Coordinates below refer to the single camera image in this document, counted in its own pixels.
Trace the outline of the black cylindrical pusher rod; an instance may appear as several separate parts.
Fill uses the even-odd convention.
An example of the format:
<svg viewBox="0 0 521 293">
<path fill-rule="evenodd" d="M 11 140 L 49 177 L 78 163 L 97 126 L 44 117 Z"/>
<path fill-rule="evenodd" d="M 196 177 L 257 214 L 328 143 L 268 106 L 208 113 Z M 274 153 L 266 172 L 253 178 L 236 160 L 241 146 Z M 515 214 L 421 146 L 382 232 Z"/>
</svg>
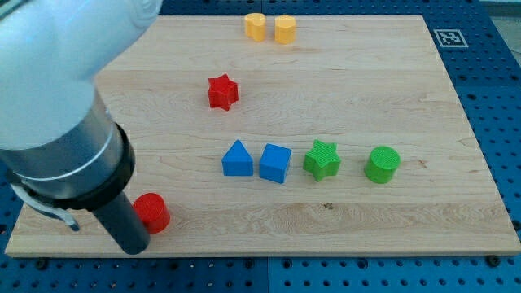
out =
<svg viewBox="0 0 521 293">
<path fill-rule="evenodd" d="M 137 255 L 148 247 L 150 234 L 124 192 L 93 214 L 126 254 Z"/>
</svg>

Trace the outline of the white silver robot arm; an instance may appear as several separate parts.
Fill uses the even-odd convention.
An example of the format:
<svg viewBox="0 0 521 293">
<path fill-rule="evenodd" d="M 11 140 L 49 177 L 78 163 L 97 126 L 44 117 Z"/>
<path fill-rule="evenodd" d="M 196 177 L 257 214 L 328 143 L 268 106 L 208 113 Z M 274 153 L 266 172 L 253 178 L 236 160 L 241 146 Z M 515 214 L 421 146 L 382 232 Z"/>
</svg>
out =
<svg viewBox="0 0 521 293">
<path fill-rule="evenodd" d="M 125 195 L 135 156 L 96 75 L 155 22 L 161 0 L 1 4 L 1 160 L 12 190 L 71 229 L 94 214 L 127 254 L 150 235 Z"/>
</svg>

